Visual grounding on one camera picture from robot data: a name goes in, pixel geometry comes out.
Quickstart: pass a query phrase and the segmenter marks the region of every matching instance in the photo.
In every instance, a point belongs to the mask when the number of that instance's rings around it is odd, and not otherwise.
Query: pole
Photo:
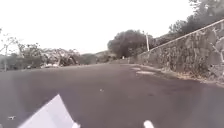
[[[149,39],[148,39],[148,35],[145,35],[146,37],[146,45],[147,45],[147,50],[149,51]]]
[[[8,46],[5,45],[5,71],[7,71],[7,50],[8,50]]]

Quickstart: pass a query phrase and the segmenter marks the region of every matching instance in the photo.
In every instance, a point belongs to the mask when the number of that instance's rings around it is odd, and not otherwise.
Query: white object
[[[148,39],[148,35],[145,34],[145,37],[146,37],[147,50],[149,51],[149,39]]]
[[[80,128],[80,125],[72,120],[60,95],[57,95],[19,128]]]
[[[16,116],[9,116],[8,119],[14,120]]]
[[[145,128],[154,128],[152,122],[149,120],[146,120],[143,125]]]

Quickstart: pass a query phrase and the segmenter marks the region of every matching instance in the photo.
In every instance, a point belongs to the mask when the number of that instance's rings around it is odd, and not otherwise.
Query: sky
[[[118,32],[159,37],[192,13],[188,0],[0,0],[0,28],[25,44],[96,53]]]

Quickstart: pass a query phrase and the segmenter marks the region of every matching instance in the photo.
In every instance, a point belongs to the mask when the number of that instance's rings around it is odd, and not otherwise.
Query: vegetation
[[[0,40],[3,46],[0,47],[0,53],[5,53],[0,54],[0,69],[40,68],[48,64],[61,66],[96,64],[123,57],[135,57],[147,50],[146,37],[151,49],[224,18],[224,0],[189,0],[189,2],[195,9],[194,14],[186,21],[178,20],[172,24],[169,27],[169,33],[153,38],[151,35],[146,36],[144,32],[136,30],[119,32],[108,42],[108,51],[96,54],[80,55],[75,49],[41,49],[38,44],[25,45],[15,37],[3,34],[0,29],[0,34],[4,37]],[[11,45],[17,46],[18,50],[10,51]]]
[[[183,36],[224,18],[223,0],[200,1],[189,0],[191,6],[195,9],[195,13],[189,16],[186,21],[179,20],[171,25],[170,33]]]
[[[153,48],[153,38],[148,35],[149,48]],[[136,56],[147,50],[146,35],[140,31],[127,30],[125,32],[118,33],[113,40],[108,42],[108,49],[116,55],[116,57],[122,58]]]

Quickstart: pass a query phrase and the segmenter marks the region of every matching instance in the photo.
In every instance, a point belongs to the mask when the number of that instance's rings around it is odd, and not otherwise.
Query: asphalt road
[[[159,72],[137,74],[134,67],[2,72],[0,124],[17,127],[59,93],[82,128],[142,128],[145,120],[156,128],[224,128],[223,88]]]

